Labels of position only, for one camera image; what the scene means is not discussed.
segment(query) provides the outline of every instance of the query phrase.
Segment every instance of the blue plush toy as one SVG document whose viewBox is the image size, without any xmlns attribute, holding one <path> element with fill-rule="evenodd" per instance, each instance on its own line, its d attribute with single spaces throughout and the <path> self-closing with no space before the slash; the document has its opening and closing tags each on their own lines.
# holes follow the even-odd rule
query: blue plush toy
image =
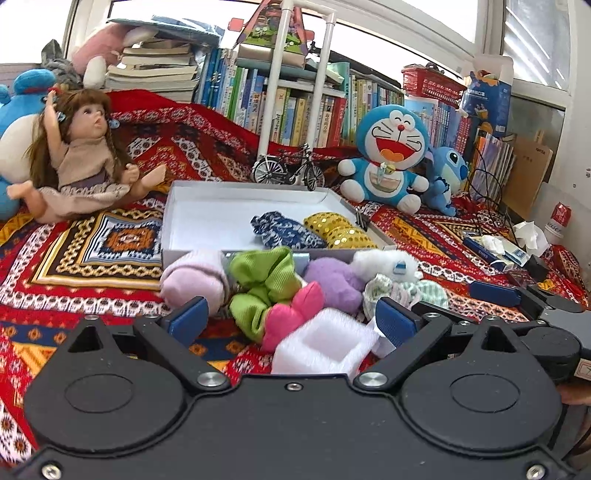
<svg viewBox="0 0 591 480">
<path fill-rule="evenodd" d="M 408 171 L 423 159 L 429 145 L 421 119 L 403 106 L 379 106 L 363 117 L 356 140 L 363 158 L 339 163 L 341 175 L 353 176 L 341 184 L 341 194 L 351 202 L 371 200 L 416 213 L 421 199 L 407 189 L 424 192 L 429 187 L 426 178 Z"/>
<path fill-rule="evenodd" d="M 34 69 L 21 73 L 12 85 L 15 95 L 11 98 L 8 88 L 0 85 L 0 137 L 3 136 L 7 128 L 16 120 L 40 113 L 44 104 L 42 98 L 47 95 L 47 91 L 56 82 L 55 75 L 46 69 Z M 22 141 L 30 144 L 31 136 L 23 138 Z M 23 171 L 28 176 L 28 165 L 20 164 L 20 158 L 13 158 L 15 141 L 21 141 L 19 138 L 0 139 L 0 221 L 6 221 L 16 214 L 20 206 L 18 200 L 11 200 L 6 194 L 6 187 L 10 182 L 3 176 L 12 179 L 12 181 L 22 179 Z"/>
<path fill-rule="evenodd" d="M 453 148 L 430 148 L 425 155 L 429 188 L 423 193 L 423 203 L 443 215 L 456 216 L 452 195 L 460 191 L 468 177 L 468 167 L 462 156 Z"/>
</svg>

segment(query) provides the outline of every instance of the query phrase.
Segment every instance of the bicycle wheel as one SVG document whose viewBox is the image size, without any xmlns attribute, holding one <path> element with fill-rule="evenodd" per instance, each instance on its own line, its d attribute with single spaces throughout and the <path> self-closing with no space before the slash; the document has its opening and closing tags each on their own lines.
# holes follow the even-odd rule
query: bicycle wheel
<svg viewBox="0 0 591 480">
<path fill-rule="evenodd" d="M 255 183 L 281 185 L 284 176 L 285 169 L 277 160 L 259 160 L 252 168 L 252 179 Z"/>
<path fill-rule="evenodd" d="M 317 188 L 324 187 L 324 172 L 318 165 L 310 163 L 304 171 L 304 185 L 313 192 Z"/>
</svg>

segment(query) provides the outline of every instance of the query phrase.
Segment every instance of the wooden board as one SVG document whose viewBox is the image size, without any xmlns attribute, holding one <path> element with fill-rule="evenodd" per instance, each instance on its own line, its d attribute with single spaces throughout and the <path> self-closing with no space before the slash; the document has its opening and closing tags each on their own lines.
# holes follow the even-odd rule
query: wooden board
<svg viewBox="0 0 591 480">
<path fill-rule="evenodd" d="M 552 150 L 525 137 L 515 140 L 515 164 L 503 191 L 503 203 L 527 220 L 552 158 Z"/>
</svg>

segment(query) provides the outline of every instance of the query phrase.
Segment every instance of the tissue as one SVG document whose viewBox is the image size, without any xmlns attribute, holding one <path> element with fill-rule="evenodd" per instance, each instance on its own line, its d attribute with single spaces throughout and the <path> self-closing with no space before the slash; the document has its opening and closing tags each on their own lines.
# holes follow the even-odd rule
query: tissue
<svg viewBox="0 0 591 480">
<path fill-rule="evenodd" d="M 541 257 L 550 247 L 544 232 L 534 222 L 521 222 L 513 227 L 513 231 L 519 247 L 525 248 L 530 255 Z"/>
</svg>

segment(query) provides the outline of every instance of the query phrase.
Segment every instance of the doll hair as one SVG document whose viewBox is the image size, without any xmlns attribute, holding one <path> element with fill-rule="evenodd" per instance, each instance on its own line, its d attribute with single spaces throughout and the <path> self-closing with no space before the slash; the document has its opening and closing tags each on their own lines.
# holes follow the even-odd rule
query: doll hair
<svg viewBox="0 0 591 480">
<path fill-rule="evenodd" d="M 65 115 L 63 121 L 59 123 L 59 127 L 61 138 L 66 144 L 70 142 L 69 131 L 72 118 L 80 108 L 86 105 L 102 105 L 105 109 L 107 120 L 111 115 L 111 100 L 107 94 L 99 90 L 83 89 L 61 92 L 56 95 L 56 98 L 57 102 L 54 104 L 56 112 L 62 112 Z M 37 129 L 34 133 L 36 136 L 27 151 L 31 160 L 31 181 L 36 188 L 53 187 L 56 189 L 58 186 L 57 172 L 51 166 L 49 147 L 47 145 L 47 133 L 43 124 L 44 115 L 45 112 L 39 115 Z M 122 148 L 113 138 L 113 133 L 108 124 L 105 137 L 115 160 L 113 177 L 117 181 L 117 179 L 121 178 L 125 166 L 131 163 L 131 159 L 126 149 Z"/>
</svg>

